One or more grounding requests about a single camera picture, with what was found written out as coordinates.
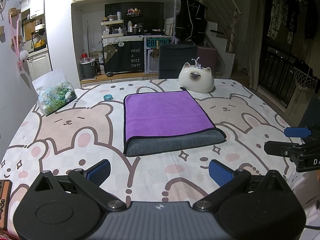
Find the purple and grey towel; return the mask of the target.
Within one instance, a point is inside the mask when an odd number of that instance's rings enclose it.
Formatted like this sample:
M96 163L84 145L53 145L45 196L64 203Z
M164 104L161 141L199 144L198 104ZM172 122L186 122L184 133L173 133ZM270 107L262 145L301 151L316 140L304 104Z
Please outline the purple and grey towel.
M186 90L124 98L124 154L174 152L225 142L225 133Z

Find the bear pattern tablecloth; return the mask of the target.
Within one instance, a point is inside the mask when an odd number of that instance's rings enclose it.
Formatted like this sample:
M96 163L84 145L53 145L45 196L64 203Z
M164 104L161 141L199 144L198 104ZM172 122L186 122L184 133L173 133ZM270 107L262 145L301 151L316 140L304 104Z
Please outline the bear pattern tablecloth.
M222 183L211 178L217 160L263 176L277 170L306 215L302 239L319 239L319 174L298 173L288 157L265 152L269 141L301 144L287 123L234 80L217 79L210 93L188 91L175 79L128 81L75 91L50 115L27 108L1 162L11 191L1 207L1 230L17 238L13 216L40 172L65 176L101 160L111 165L101 188L133 201L195 203Z

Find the orange box at table edge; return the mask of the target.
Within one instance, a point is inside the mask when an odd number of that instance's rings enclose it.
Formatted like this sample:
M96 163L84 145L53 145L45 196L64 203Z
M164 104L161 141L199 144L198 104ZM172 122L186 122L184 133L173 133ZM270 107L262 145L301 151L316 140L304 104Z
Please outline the orange box at table edge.
M12 188L12 182L10 180L1 180L0 182L0 229L2 231L7 230L11 188Z

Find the small teal cap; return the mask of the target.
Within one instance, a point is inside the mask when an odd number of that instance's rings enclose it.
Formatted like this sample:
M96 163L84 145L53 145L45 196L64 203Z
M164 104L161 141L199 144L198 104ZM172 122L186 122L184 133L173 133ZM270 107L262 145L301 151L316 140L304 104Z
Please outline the small teal cap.
M112 99L113 99L113 96L111 94L104 95L104 100L105 101L111 101Z

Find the floral tissue box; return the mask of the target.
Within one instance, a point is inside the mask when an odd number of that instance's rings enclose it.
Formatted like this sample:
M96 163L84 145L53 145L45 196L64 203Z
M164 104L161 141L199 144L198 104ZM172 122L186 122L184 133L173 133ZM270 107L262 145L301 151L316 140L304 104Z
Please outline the floral tissue box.
M38 94L38 107L45 116L54 113L76 99L74 87L67 81L62 68L36 78L32 84Z

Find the ceramic cat head bowl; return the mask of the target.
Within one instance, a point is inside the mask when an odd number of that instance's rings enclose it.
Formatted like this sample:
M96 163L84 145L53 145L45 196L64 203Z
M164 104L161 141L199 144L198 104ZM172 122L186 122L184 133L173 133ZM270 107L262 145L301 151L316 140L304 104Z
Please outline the ceramic cat head bowl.
M209 93L214 89L212 70L207 67L196 67L188 62L182 67L178 81L181 87L197 93Z

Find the grey trash bin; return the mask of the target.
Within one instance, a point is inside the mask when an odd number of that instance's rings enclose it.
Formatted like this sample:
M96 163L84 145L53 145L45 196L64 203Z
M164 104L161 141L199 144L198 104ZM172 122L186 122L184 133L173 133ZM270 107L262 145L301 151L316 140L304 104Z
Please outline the grey trash bin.
M96 67L96 61L86 61L86 62L80 62L82 75L84 79L92 79L96 77L97 75L97 67Z

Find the silver rabbit figurine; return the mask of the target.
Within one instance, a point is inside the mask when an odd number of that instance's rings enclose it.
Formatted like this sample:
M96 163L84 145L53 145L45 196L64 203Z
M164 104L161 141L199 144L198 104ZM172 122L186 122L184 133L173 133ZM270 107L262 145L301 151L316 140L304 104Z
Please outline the silver rabbit figurine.
M194 61L193 67L198 68L198 69L202 69L202 66L199 63L199 59L200 59L200 57L197 57L196 59L191 59L191 60Z

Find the black have a nice day curtain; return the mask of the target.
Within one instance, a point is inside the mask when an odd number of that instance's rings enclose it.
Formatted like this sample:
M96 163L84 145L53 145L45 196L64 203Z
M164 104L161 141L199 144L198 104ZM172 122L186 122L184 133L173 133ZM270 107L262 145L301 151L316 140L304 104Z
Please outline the black have a nice day curtain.
M103 47L105 73L144 72L143 41L121 41Z

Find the dark green chair back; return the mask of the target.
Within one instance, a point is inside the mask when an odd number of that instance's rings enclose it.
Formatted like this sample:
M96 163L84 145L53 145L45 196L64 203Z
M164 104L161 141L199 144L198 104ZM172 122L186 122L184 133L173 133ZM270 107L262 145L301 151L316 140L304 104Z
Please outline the dark green chair back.
M194 44L162 44L159 48L159 79L177 79L184 64L197 56Z

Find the black hanging jacket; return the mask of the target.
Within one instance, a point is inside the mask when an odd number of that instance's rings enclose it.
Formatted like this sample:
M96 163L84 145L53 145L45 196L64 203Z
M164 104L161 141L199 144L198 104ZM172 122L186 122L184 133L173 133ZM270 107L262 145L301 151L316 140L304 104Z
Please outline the black hanging jacket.
M204 45L207 20L206 7L196 0L181 0L180 12L176 16L175 36L181 44Z

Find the teal poison poster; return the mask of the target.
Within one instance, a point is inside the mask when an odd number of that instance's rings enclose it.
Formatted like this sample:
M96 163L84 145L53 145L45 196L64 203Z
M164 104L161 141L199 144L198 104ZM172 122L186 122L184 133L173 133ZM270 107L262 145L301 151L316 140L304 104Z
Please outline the teal poison poster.
M160 46L171 44L171 36L149 35L144 36L144 72L157 74L159 71Z

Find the white shelf rack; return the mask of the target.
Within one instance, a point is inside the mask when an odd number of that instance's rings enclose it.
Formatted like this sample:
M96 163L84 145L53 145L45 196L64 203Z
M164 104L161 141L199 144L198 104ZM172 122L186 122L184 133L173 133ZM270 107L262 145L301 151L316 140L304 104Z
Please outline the white shelf rack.
M102 38L113 38L124 36L124 20L101 22Z

